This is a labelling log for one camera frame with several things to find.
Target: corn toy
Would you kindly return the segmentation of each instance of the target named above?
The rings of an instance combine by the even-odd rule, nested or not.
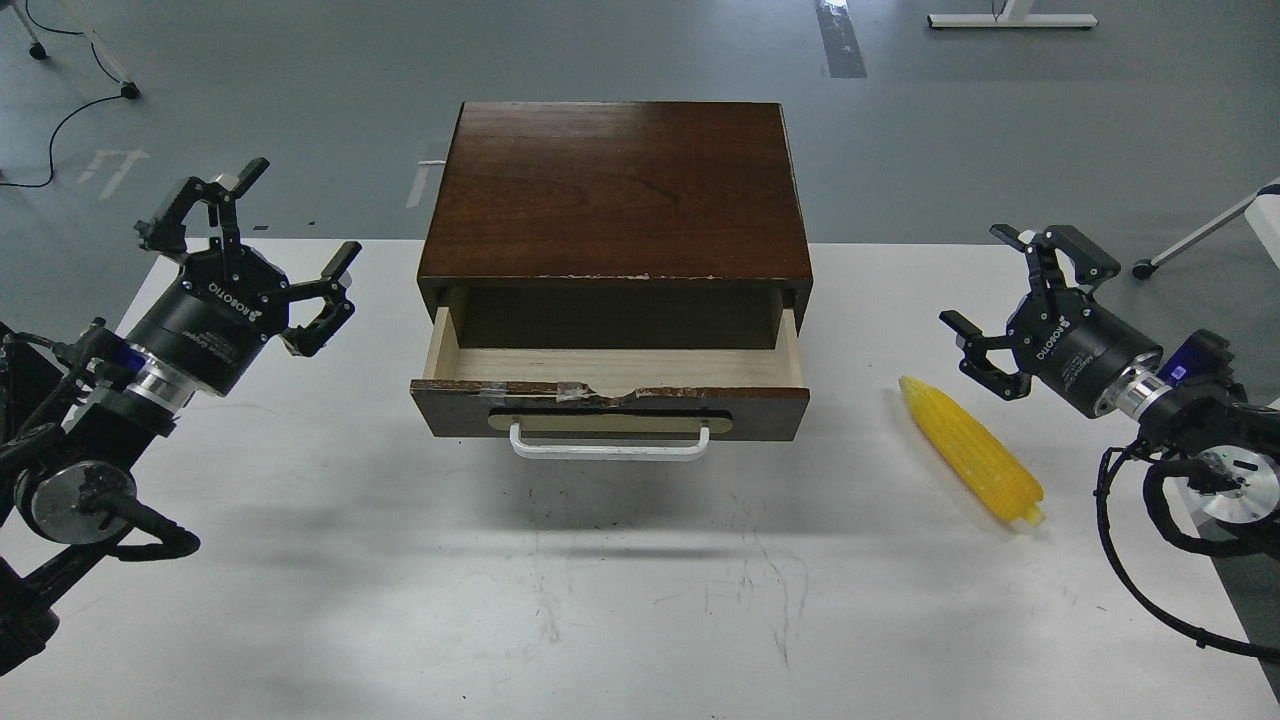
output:
[[[1080,231],[1052,225],[1018,234],[1009,225],[992,225],[991,232],[1023,254],[1030,291],[1000,336],[983,336],[955,310],[940,315],[964,351],[960,372],[1005,400],[1025,397],[1034,375],[1087,418],[1120,410],[1137,420],[1137,439],[1108,448],[1098,469],[1098,534],[1111,568],[1147,611],[1198,646],[1280,659],[1280,648],[1210,633],[1142,594],[1120,564],[1107,515],[1120,468],[1142,460],[1151,464],[1143,482],[1147,514],[1167,542],[1212,557],[1280,560],[1280,414],[1247,402],[1244,387],[1233,379],[1229,343],[1208,331],[1193,333],[1161,368],[1164,350],[1094,301],[1097,287],[1115,277],[1120,264]],[[1075,287],[1066,284],[1059,252],[1075,266]],[[1011,351],[1018,370],[992,364],[991,350]],[[1171,478],[1187,478],[1193,501],[1231,539],[1206,541],[1178,528],[1164,493]]]
[[[997,518],[1039,525],[1044,498],[1036,478],[973,415],[941,389],[916,378],[897,379],[911,419],[956,475]]]

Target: wooden drawer cabinet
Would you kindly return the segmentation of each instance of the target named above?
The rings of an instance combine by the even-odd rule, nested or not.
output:
[[[809,402],[774,104],[468,102],[417,278],[436,436],[786,441]]]

